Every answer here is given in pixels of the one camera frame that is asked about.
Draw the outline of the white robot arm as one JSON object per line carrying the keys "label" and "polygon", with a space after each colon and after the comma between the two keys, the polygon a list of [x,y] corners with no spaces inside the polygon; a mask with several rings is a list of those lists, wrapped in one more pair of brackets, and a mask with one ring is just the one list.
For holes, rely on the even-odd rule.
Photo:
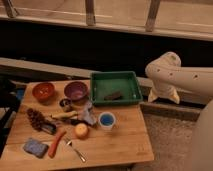
{"label": "white robot arm", "polygon": [[213,67],[182,67],[176,53],[166,52],[145,73],[153,81],[149,102],[165,98],[179,104],[177,87],[211,98],[197,120],[184,171],[213,171]]}

